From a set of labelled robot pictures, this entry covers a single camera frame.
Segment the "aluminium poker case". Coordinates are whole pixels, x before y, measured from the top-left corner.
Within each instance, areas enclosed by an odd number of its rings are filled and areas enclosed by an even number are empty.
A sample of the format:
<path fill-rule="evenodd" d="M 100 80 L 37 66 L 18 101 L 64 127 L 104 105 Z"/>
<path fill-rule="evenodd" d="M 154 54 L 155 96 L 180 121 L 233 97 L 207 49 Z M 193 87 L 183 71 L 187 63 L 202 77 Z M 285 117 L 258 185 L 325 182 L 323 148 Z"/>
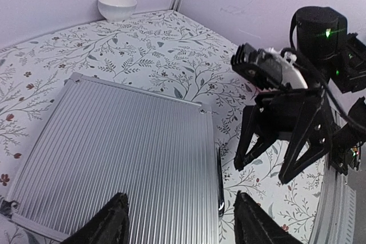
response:
<path fill-rule="evenodd" d="M 129 243 L 218 243 L 209 105 L 73 73 L 31 136 L 5 196 L 18 226 L 64 241 L 124 193 Z"/>

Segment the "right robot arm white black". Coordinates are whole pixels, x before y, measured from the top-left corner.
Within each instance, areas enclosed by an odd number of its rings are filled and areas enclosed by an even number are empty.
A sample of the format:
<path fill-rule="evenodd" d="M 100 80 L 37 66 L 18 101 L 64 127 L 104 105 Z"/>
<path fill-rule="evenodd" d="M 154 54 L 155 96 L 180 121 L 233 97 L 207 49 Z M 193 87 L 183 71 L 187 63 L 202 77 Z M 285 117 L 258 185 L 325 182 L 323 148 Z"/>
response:
<path fill-rule="evenodd" d="M 341 174 L 359 168 L 365 98 L 345 111 L 328 85 L 334 82 L 342 93 L 365 89 L 365 45 L 347 27 L 347 18 L 333 8 L 305 6 L 292 17 L 289 47 L 238 47 L 232 70 L 260 92 L 242 112 L 236 170 L 278 140 L 288 142 L 279 172 L 283 184 L 324 155 Z"/>

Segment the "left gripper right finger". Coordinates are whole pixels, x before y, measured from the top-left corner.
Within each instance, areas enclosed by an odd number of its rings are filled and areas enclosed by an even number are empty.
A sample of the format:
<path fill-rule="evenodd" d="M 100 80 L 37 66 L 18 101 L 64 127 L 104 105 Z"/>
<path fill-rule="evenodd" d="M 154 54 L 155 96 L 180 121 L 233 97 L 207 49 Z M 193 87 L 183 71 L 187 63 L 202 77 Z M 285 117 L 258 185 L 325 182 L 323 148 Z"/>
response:
<path fill-rule="evenodd" d="M 236 244 L 300 243 L 242 191 L 237 192 L 234 202 L 234 237 Z"/>

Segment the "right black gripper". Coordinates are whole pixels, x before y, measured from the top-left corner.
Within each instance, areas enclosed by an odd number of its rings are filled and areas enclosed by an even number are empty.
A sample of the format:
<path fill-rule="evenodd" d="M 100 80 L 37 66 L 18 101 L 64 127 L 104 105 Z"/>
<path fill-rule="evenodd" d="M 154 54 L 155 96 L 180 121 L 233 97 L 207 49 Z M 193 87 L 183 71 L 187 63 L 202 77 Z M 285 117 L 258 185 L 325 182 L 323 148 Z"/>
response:
<path fill-rule="evenodd" d="M 333 148 L 334 120 L 322 88 L 259 94 L 245 106 L 234 167 L 243 170 L 277 140 L 288 141 L 279 180 L 285 185 Z"/>

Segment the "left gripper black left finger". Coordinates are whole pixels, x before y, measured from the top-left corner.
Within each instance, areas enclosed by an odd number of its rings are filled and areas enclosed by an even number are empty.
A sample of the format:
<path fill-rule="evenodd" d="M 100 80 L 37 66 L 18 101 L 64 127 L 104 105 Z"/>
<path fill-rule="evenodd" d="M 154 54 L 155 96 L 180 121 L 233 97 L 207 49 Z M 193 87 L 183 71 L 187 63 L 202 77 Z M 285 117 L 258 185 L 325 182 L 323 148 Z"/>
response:
<path fill-rule="evenodd" d="M 128 196 L 116 193 L 87 224 L 62 243 L 128 243 L 129 225 Z"/>

